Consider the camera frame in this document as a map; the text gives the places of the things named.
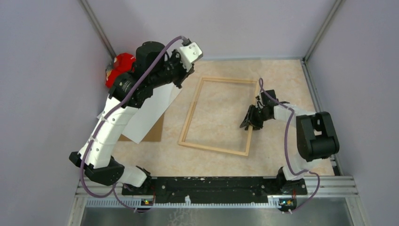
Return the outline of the wooden picture frame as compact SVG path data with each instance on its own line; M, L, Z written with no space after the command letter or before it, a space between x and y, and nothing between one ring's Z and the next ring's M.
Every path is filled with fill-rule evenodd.
M250 80L250 79L231 79L231 78L225 78L225 77L201 77L197 83L196 89L194 91L194 95L192 98L192 102L190 104L182 132L180 134L178 144L180 146L188 147L188 148L193 148L193 149L198 149L198 150L203 150L203 151L213 151L213 152L219 152L219 153L227 153L227 154L233 154L233 155L238 155L238 156L245 156L247 157L249 155L249 150L250 150L250 145L251 145L251 138L252 138L252 133L253 133L253 126L249 125L248 130L247 130L247 138L246 138L246 145L245 145L245 150L243 152L239 151L234 151L230 149L225 149L225 148L218 148L218 147L211 147L211 146L206 146L206 145L199 145L199 144L194 144L194 143L188 143L186 142L186 137L189 131L189 126L192 121L192 117L194 114L194 111L196 109L198 99L200 96L200 92L202 89L202 86L204 82L209 81L209 82L223 82L223 83L237 83L237 84L254 84L255 85L255 90L254 90L254 96L256 97L259 94L259 85L256 80Z

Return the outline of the printed photo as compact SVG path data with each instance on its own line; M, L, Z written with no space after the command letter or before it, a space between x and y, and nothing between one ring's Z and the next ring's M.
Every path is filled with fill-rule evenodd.
M174 84L168 84L156 88L152 97L145 101L137 113L162 115L180 94L180 92L181 90L178 89Z

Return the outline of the brown backing board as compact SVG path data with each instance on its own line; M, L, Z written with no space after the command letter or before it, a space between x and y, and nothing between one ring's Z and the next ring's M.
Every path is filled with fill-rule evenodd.
M128 122L118 141L160 142L164 123L164 114L136 113Z

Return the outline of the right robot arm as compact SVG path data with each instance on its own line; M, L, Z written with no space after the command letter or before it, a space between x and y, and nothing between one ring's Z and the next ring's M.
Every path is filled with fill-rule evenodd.
M298 108L286 101L279 101L275 90L262 90L255 97L256 104L250 105L241 128L253 130L263 128L268 120L286 122L284 134L284 155L286 164L276 176L276 188L282 194L288 194L295 183L303 179L322 159L339 152L340 144L332 117L328 112L311 112ZM291 157L288 153L288 130L296 130L297 153Z

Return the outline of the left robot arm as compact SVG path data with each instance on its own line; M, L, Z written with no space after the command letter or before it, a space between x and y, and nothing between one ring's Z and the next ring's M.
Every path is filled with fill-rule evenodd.
M85 145L69 155L69 160L91 181L105 186L128 184L142 195L150 191L149 172L118 163L112 152L128 122L154 90L170 83L181 88L194 72L195 62L203 56L197 43L190 40L184 40L171 53L167 50L160 42L147 41L133 55L117 55L109 66L106 72L109 95L104 110Z

